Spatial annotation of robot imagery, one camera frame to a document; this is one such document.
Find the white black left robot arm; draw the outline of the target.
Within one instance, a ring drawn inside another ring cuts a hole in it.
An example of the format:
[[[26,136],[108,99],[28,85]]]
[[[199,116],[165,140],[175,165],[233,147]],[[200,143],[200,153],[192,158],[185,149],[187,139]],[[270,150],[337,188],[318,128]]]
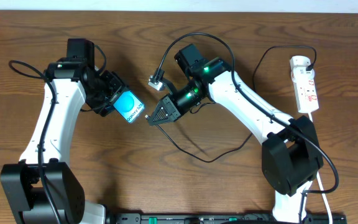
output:
[[[0,181],[16,223],[111,223],[107,206],[89,202],[70,169],[76,120],[84,104],[105,117],[128,90],[114,72],[96,68],[97,45],[68,39],[67,55],[40,72],[44,102],[34,133],[16,164],[2,167]]]

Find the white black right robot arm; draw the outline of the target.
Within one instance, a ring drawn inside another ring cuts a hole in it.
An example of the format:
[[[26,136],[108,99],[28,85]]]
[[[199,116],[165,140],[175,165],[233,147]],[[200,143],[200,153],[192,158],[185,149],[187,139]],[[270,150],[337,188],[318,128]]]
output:
[[[193,44],[179,50],[174,59],[188,84],[177,90],[157,71],[149,82],[160,83],[169,93],[147,117],[148,123],[176,122],[205,98],[223,106],[262,146],[262,173],[275,190],[273,218],[287,223],[305,221],[306,196],[324,164],[313,122],[276,109],[248,87],[227,62],[219,57],[208,60]]]

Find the blue screen Galaxy smartphone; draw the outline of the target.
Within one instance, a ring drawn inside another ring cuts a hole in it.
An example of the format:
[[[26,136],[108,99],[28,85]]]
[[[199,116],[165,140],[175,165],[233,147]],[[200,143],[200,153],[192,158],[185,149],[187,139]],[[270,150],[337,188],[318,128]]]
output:
[[[133,123],[145,109],[145,104],[129,90],[115,101],[113,107],[128,123]]]

